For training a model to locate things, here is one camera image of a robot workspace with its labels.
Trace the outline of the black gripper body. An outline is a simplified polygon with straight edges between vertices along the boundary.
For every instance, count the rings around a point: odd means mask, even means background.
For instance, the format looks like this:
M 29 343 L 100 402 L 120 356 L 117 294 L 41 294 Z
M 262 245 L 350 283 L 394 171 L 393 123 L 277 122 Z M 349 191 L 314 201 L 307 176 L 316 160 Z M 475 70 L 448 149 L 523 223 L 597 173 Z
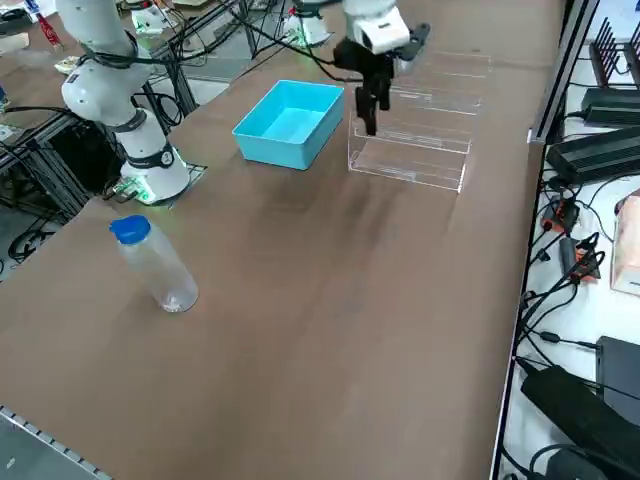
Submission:
M 388 91 L 394 78 L 394 58 L 390 53 L 373 54 L 369 49 L 350 40 L 343 39 L 333 49 L 334 66 L 341 70 L 358 73 L 354 80 L 356 88 L 367 91 Z

